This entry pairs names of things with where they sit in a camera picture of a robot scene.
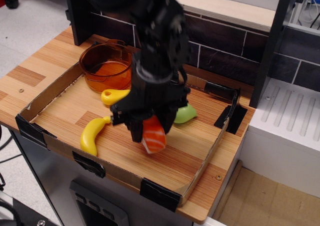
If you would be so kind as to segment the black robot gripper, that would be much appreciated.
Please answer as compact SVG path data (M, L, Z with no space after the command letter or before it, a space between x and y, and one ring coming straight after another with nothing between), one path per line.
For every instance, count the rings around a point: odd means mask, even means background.
M167 134L179 108L187 105L190 89L183 63L164 56L132 57L130 93L111 106L113 125L125 124L133 142L143 138L143 122L156 115Z

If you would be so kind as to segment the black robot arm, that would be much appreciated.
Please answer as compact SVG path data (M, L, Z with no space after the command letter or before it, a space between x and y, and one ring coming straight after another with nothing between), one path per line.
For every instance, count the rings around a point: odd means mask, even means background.
M143 122L157 116L169 132L190 89L183 65L191 50L186 18L176 0L89 0L98 10L126 14L136 26L140 50L132 56L130 93L111 106L112 123L125 124L134 142Z

